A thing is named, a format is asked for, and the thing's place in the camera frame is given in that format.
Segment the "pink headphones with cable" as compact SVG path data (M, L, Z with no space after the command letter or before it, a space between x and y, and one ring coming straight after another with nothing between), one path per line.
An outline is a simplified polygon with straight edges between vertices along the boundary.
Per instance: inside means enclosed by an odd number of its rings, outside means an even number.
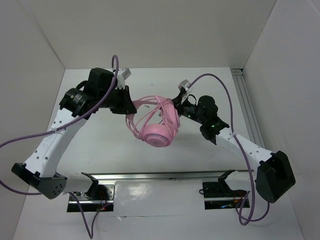
M134 122L135 114L127 114L125 123L133 136L153 147L168 147L179 132L180 117L170 98L159 95L148 95L134 100L136 109L143 105L154 105L154 109L145 114L140 120L145 120L138 128L140 122Z

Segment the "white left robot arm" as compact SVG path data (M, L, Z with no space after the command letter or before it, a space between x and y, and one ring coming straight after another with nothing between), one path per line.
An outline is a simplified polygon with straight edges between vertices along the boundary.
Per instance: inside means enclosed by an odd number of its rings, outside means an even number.
M128 68L91 69L87 80L64 94L49 135L25 162L15 163L11 171L50 200L69 192L81 193L88 200L97 197L102 187L96 178L84 172L61 175L57 167L77 132L100 108L109 108L119 115L137 112L125 84L130 75Z

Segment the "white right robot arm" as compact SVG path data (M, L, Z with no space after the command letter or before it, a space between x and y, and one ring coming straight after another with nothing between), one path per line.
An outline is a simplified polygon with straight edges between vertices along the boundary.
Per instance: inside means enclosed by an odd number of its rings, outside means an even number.
M255 173L255 189L264 200L273 204L296 184L288 156L280 150L264 149L233 132L231 126L218 117L213 97L203 95L192 104L179 93L172 101L179 116L200 124L199 130L206 140L248 161Z

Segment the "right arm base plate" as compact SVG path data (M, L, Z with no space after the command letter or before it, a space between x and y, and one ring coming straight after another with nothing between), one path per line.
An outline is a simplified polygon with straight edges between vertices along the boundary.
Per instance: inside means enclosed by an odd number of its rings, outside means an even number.
M204 198L205 210L235 209L247 194L245 190L231 190L218 181L203 182L198 192Z

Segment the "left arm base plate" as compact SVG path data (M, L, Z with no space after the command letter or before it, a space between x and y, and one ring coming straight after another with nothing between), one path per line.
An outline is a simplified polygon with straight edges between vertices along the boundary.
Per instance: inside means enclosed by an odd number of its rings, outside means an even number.
M113 212L115 191L115 181L101 180L92 195L82 192L74 192L73 194L80 203L84 213L93 213L98 210L101 212Z

